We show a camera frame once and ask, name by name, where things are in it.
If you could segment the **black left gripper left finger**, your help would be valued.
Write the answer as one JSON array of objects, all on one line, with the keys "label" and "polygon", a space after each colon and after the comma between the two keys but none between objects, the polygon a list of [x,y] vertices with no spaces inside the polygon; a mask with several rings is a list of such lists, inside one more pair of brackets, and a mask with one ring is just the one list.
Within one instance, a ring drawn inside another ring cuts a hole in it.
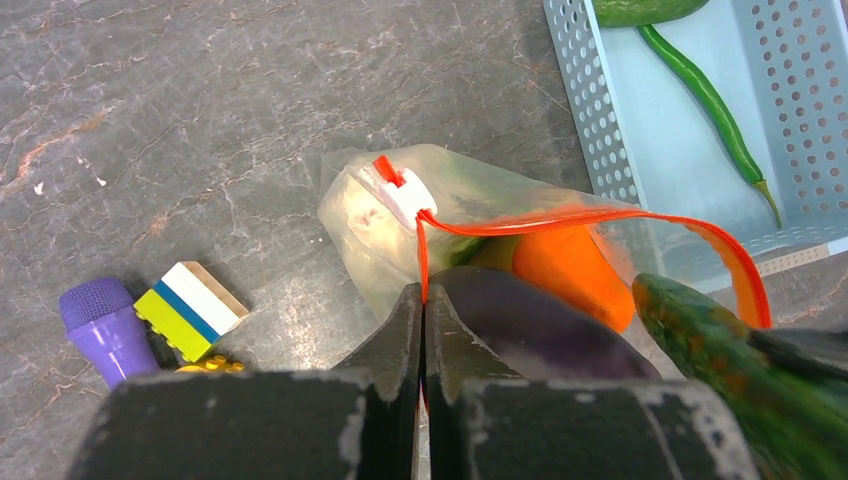
[{"label": "black left gripper left finger", "polygon": [[413,479],[423,305],[405,286],[387,320],[329,370],[161,373],[114,390],[72,479]]}]

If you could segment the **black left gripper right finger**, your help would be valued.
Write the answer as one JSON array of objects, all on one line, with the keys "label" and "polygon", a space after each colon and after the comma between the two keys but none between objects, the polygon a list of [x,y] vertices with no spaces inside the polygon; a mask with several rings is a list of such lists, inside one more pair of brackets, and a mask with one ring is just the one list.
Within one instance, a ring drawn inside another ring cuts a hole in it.
[{"label": "black left gripper right finger", "polygon": [[755,479],[725,403],[684,380],[530,381],[433,286],[423,319],[435,479]]}]

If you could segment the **purple eggplant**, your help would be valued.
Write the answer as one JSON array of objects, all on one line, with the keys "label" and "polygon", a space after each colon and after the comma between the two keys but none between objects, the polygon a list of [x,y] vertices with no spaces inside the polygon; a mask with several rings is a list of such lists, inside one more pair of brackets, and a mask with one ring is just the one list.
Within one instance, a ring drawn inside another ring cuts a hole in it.
[{"label": "purple eggplant", "polygon": [[529,380],[659,379],[620,334],[506,271],[458,266],[430,278],[459,319]]}]

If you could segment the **orange fruit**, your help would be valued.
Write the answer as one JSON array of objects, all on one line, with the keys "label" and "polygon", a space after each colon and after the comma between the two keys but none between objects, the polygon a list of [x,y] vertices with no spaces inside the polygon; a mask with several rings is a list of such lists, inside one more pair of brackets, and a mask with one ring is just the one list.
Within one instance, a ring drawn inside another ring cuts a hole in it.
[{"label": "orange fruit", "polygon": [[512,271],[622,333],[635,307],[629,288],[604,257],[603,246],[588,225],[528,233],[515,247]]}]

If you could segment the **green white cabbage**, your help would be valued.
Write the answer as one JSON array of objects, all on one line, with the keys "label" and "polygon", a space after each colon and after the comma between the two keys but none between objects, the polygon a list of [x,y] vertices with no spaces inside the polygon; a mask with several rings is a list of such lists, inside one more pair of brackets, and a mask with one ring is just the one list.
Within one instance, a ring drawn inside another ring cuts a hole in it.
[{"label": "green white cabbage", "polygon": [[[341,255],[354,285],[379,320],[385,319],[401,290],[420,279],[414,231],[360,182],[371,160],[361,155],[338,158],[336,176],[327,183],[319,219]],[[451,157],[445,163],[402,162],[432,193],[437,218],[464,223],[475,218],[470,204],[491,194],[490,180],[502,170],[474,159]]]}]

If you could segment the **clear zip top bag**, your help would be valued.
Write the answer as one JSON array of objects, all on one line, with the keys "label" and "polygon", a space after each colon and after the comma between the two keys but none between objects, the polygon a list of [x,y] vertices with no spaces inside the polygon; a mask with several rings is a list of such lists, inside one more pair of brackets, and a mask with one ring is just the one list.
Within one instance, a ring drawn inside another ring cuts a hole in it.
[{"label": "clear zip top bag", "polygon": [[684,241],[707,250],[707,262],[730,278],[733,291],[727,307],[748,325],[769,327],[772,322],[761,275],[741,243],[719,226],[691,217],[661,214],[602,196],[557,187],[500,168],[490,180],[491,194],[470,204],[475,218],[445,223],[421,178],[402,162],[445,163],[468,156],[443,147],[420,144],[367,152],[344,149],[321,161],[322,198],[338,158],[367,157],[360,171],[368,187],[401,225],[416,234],[420,279],[447,268],[479,261],[512,271],[512,258],[521,237],[528,233],[588,225],[604,246],[602,253],[629,288],[641,273],[670,274],[660,255]]}]

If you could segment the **green cucumber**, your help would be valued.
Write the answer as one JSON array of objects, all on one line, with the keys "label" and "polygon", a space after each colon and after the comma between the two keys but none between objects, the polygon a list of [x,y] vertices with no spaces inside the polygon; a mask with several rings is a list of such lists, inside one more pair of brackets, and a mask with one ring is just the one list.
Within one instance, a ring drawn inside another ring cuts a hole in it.
[{"label": "green cucumber", "polygon": [[688,379],[730,408],[764,479],[847,476],[847,340],[747,326],[710,297],[642,273],[632,283],[648,334]]}]

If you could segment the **light blue plastic basket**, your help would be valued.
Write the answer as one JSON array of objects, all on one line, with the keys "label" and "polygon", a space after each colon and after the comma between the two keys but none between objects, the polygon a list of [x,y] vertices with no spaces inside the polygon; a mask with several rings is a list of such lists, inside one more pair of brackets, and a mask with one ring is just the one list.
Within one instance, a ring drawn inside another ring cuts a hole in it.
[{"label": "light blue plastic basket", "polygon": [[543,5],[593,192],[733,235],[762,275],[847,249],[847,28],[837,1],[710,1],[659,33],[710,80],[772,200],[633,28]]}]

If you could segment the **green chili pepper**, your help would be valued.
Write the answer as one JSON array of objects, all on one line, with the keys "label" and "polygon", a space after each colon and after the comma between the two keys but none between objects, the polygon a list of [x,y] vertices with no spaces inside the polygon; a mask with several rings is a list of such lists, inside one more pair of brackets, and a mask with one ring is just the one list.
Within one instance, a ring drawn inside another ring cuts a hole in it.
[{"label": "green chili pepper", "polygon": [[769,190],[767,180],[750,153],[735,117],[712,82],[692,60],[666,40],[653,25],[637,26],[636,30],[646,45],[697,101],[713,125],[737,173],[747,185],[761,194],[772,210],[776,227],[782,228],[782,217]]}]

